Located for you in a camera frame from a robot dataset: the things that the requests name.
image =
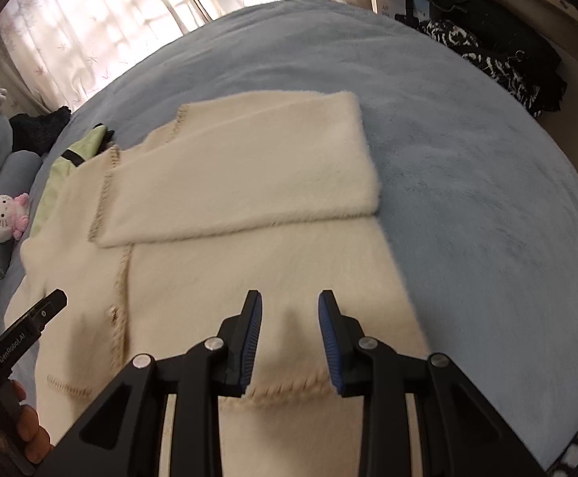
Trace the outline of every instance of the cream blanket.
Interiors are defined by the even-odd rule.
[[[70,176],[21,247],[10,324],[63,289],[35,372],[58,440],[132,355],[185,352],[263,296],[251,385],[221,403],[224,473],[353,476],[361,400],[328,380],[317,296],[402,353],[428,353],[383,233],[379,183],[350,93],[244,93],[183,106],[137,147]]]

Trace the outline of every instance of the curtain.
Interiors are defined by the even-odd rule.
[[[0,35],[0,87],[8,91],[2,106],[6,116],[28,113],[32,116],[46,114],[49,110],[30,92],[11,59]]]
[[[11,0],[1,59],[30,114],[78,109],[163,45],[245,6],[276,0]],[[338,0],[369,9],[370,0]]]

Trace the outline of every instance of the finger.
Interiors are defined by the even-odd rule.
[[[26,443],[32,441],[39,430],[39,416],[30,405],[21,407],[21,416],[17,422],[17,433]]]
[[[50,435],[41,427],[35,437],[26,446],[26,459],[33,464],[40,463],[50,452]]]
[[[26,390],[23,388],[23,385],[16,380],[11,380],[11,382],[13,383],[14,393],[17,395],[17,400],[20,402],[26,400]]]

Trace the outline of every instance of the blue fleece blanket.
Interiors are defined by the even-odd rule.
[[[379,220],[431,348],[551,463],[578,427],[578,176],[518,102],[430,38],[327,0],[235,12],[75,113],[33,201],[52,161],[97,123],[127,148],[184,102],[253,89],[358,96],[383,183]],[[0,281],[0,331],[22,277],[15,253]],[[17,373],[29,387],[34,356]]]

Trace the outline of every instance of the hello kitty plush toy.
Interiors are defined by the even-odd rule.
[[[30,200],[28,194],[12,198],[0,195],[0,243],[13,237],[19,240],[28,227]]]

